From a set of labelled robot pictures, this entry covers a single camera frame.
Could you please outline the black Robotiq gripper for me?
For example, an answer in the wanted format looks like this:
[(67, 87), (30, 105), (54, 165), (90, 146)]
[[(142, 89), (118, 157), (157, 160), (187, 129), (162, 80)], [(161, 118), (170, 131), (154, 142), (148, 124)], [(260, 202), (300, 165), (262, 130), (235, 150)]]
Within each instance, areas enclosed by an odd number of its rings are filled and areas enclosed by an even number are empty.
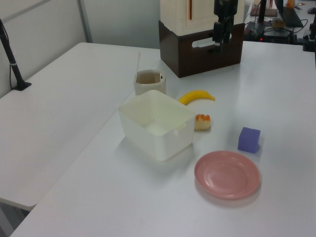
[(220, 51), (224, 44), (228, 44), (233, 30), (233, 16), (237, 13), (238, 0), (215, 0), (214, 14), (223, 18), (221, 23), (215, 22), (213, 27), (213, 41)]

